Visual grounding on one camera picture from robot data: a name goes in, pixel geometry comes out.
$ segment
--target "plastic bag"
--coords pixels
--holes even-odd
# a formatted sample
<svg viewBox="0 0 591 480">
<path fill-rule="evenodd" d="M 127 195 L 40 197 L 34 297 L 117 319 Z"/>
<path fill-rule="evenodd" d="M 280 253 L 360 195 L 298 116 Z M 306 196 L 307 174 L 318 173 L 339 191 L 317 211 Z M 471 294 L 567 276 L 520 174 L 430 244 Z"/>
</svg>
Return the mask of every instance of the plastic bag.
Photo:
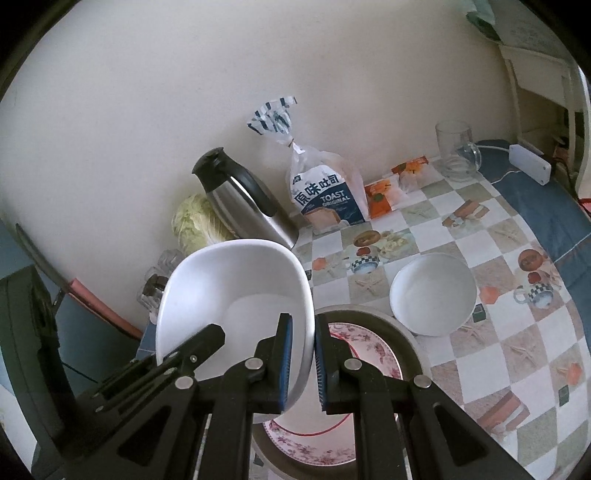
<svg viewBox="0 0 591 480">
<path fill-rule="evenodd" d="M 386 215 L 408 200 L 408 195 L 398 186 L 398 175 L 391 175 L 366 185 L 365 193 L 368 198 L 370 218 Z"/>
<path fill-rule="evenodd" d="M 336 153 L 295 144 L 288 109 L 296 103 L 294 97 L 267 102 L 248 126 L 292 148 L 287 173 L 290 199 L 316 233 L 363 223 L 369 210 L 359 170 Z"/>
<path fill-rule="evenodd" d="M 392 173 L 398 173 L 400 188 L 406 193 L 420 190 L 436 181 L 443 180 L 443 175 L 429 164 L 426 157 L 401 163 L 392 169 Z"/>
</svg>

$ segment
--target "white ceramic bowl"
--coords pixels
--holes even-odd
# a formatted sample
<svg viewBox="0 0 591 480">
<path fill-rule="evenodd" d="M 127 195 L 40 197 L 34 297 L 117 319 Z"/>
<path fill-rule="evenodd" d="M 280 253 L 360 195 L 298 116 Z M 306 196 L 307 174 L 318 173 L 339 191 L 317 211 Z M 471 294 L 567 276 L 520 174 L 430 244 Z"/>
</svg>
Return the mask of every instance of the white ceramic bowl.
<svg viewBox="0 0 591 480">
<path fill-rule="evenodd" d="M 223 375 L 253 356 L 259 340 L 275 335 L 281 313 L 293 318 L 290 387 L 285 410 L 300 398 L 314 351 L 314 307 L 306 272 L 282 245 L 240 239 L 189 255 L 171 275 L 156 325 L 156 359 L 163 358 L 210 323 L 226 343 L 195 370 L 195 378 Z M 277 415 L 255 414 L 260 423 Z"/>
<path fill-rule="evenodd" d="M 447 254 L 425 254 L 394 277 L 394 316 L 419 335 L 449 335 L 467 322 L 476 305 L 476 281 L 467 265 Z"/>
</svg>

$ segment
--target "glass cup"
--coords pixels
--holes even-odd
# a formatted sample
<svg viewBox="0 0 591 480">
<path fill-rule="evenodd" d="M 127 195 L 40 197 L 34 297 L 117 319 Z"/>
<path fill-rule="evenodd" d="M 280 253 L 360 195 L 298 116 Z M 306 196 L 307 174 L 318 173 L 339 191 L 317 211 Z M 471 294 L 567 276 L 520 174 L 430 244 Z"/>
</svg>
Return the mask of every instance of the glass cup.
<svg viewBox="0 0 591 480">
<path fill-rule="evenodd" d="M 482 156 L 472 141 L 472 129 L 460 120 L 442 120 L 435 126 L 441 154 L 441 173 L 450 180 L 464 182 L 480 169 Z"/>
</svg>

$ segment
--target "black thermos lid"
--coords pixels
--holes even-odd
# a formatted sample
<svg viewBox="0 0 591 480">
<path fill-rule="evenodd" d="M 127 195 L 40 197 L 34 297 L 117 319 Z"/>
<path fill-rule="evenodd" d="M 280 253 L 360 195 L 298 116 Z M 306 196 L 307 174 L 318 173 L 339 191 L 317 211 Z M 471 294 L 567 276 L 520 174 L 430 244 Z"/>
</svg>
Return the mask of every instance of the black thermos lid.
<svg viewBox="0 0 591 480">
<path fill-rule="evenodd" d="M 199 178 L 205 193 L 217 189 L 222 183 L 228 179 L 228 174 L 225 173 L 223 163 L 235 163 L 224 152 L 223 147 L 211 149 L 203 155 L 193 167 L 193 173 Z"/>
<path fill-rule="evenodd" d="M 269 217 L 277 213 L 275 198 L 264 192 L 256 178 L 247 169 L 228 157 L 223 147 L 214 148 L 197 160 L 193 173 L 201 181 L 205 193 L 217 189 L 230 177 L 234 177 L 252 197 L 262 213 Z"/>
</svg>

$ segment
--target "stainless steel body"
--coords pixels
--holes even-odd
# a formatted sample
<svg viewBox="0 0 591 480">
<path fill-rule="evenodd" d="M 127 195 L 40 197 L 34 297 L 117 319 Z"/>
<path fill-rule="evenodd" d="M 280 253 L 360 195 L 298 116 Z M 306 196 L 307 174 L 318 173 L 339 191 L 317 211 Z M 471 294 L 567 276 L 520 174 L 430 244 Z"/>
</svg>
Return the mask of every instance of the stainless steel body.
<svg viewBox="0 0 591 480">
<path fill-rule="evenodd" d="M 256 202 L 234 177 L 208 192 L 207 198 L 220 220 L 239 238 L 272 240 L 292 249 L 297 242 L 298 230 L 287 212 L 278 204 L 273 216 L 263 213 Z"/>
</svg>

